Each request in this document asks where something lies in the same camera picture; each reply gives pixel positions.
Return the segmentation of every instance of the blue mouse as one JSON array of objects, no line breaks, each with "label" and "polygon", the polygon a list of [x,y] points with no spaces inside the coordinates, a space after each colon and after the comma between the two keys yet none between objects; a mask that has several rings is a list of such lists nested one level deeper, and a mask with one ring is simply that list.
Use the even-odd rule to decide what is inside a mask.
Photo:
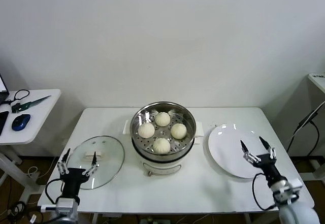
[{"label": "blue mouse", "polygon": [[30,115],[29,114],[22,114],[20,116],[17,116],[14,121],[12,122],[11,128],[14,131],[20,131],[23,130],[27,123],[30,120]]}]

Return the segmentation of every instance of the table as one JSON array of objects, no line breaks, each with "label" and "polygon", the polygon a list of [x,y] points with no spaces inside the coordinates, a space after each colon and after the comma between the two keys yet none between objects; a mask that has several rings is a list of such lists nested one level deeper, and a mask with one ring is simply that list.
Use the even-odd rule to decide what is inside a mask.
[{"label": "table", "polygon": [[[7,99],[12,100],[15,93],[16,91],[11,91]],[[20,164],[22,161],[11,149],[10,145],[28,144],[35,139],[47,116],[50,114],[58,98],[60,97],[61,91],[59,89],[30,90],[29,96],[20,101],[21,104],[24,104],[29,101],[40,99],[47,95],[51,95],[51,97],[42,101],[40,104],[34,107],[28,108],[21,113],[11,113],[10,105],[0,106],[0,112],[9,111],[6,124],[0,136],[0,168],[5,172],[0,179],[0,184],[3,183],[7,175],[10,175],[17,182],[25,186],[25,190],[21,196],[21,200],[25,202],[27,202],[31,194],[39,193],[40,190],[43,190],[35,182],[35,178],[39,173],[34,174],[33,178],[30,178],[25,173],[23,173],[15,165]],[[21,114],[30,114],[30,121],[28,122],[26,128],[23,130],[18,132],[13,131],[11,129],[11,123],[14,118]]]},{"label": "table", "polygon": [[[325,93],[325,74],[311,73],[308,76],[309,80],[312,81],[322,92]],[[322,181],[325,185],[325,164],[320,165],[318,161],[312,159],[310,164],[315,169],[314,172],[300,173],[301,177],[305,181]]]},{"label": "table", "polygon": [[[125,149],[125,162],[110,183],[94,189],[80,190],[79,212],[92,213],[230,213],[257,212],[251,190],[251,179],[241,179],[228,174],[209,156],[207,139],[210,131],[223,123],[248,126],[258,132],[276,148],[280,173],[288,179],[300,178],[281,142],[273,131],[264,113],[259,108],[188,108],[197,121],[202,122],[205,136],[197,138],[184,160],[182,169],[173,175],[151,176],[136,158],[130,136],[123,135],[125,121],[138,108],[87,108],[83,111],[63,154],[74,149],[88,138],[109,135],[121,141]],[[58,178],[55,169],[50,177]],[[60,182],[48,187],[55,199],[60,195]],[[262,206],[273,203],[272,192],[264,178],[255,185],[256,197]],[[314,206],[312,197],[304,186],[300,200]],[[50,204],[43,192],[38,205]]]}]

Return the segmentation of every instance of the stainless steel pot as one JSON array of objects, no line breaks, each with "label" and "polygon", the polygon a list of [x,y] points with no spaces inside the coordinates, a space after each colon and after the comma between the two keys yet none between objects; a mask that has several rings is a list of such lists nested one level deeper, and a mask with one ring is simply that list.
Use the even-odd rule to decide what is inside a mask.
[{"label": "stainless steel pot", "polygon": [[[158,126],[155,123],[155,116],[159,112],[167,112],[171,122],[167,126]],[[143,123],[150,122],[155,127],[154,135],[149,139],[143,139],[138,134],[138,128]],[[182,123],[187,128],[187,135],[184,139],[177,140],[171,135],[171,128],[176,123]],[[143,158],[155,163],[170,163],[183,158],[191,150],[194,144],[196,133],[196,122],[193,115],[183,106],[172,102],[155,102],[140,109],[132,118],[130,132],[132,143],[137,153]],[[152,144],[156,138],[166,138],[171,144],[168,154],[156,154]]]}]

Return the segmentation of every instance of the white plate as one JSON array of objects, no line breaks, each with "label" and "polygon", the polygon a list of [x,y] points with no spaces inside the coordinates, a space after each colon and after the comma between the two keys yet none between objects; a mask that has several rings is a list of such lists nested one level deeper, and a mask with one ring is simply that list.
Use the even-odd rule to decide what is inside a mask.
[{"label": "white plate", "polygon": [[265,154],[267,151],[259,136],[254,131],[238,128],[237,124],[223,124],[211,132],[209,150],[213,159],[227,172],[237,177],[253,178],[262,171],[244,159],[240,140],[252,154]]}]

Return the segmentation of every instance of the glass lid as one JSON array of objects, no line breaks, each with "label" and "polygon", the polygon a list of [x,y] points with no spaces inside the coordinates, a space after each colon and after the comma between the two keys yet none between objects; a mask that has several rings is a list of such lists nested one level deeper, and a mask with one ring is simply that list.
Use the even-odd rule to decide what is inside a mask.
[{"label": "glass lid", "polygon": [[94,189],[113,180],[124,162],[124,148],[121,142],[111,136],[97,136],[79,145],[68,160],[68,168],[88,170],[96,152],[97,171],[81,185],[81,189]]}]

